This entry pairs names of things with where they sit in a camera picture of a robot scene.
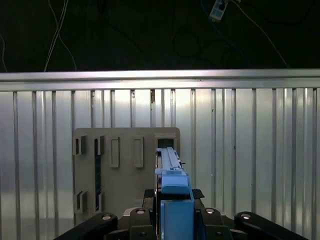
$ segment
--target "corrugated metal wall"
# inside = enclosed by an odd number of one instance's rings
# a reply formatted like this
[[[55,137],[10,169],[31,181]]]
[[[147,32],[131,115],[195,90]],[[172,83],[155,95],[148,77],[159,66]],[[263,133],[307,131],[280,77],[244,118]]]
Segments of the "corrugated metal wall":
[[[177,127],[207,207],[320,239],[320,88],[6,91],[0,116],[3,240],[73,226],[72,135],[90,127]]]

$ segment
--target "aluminum rail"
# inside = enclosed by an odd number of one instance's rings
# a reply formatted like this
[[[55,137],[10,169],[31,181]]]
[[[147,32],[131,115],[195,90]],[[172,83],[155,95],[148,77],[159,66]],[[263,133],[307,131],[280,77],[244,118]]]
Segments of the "aluminum rail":
[[[0,74],[0,92],[190,88],[320,88],[320,69],[96,71]]]

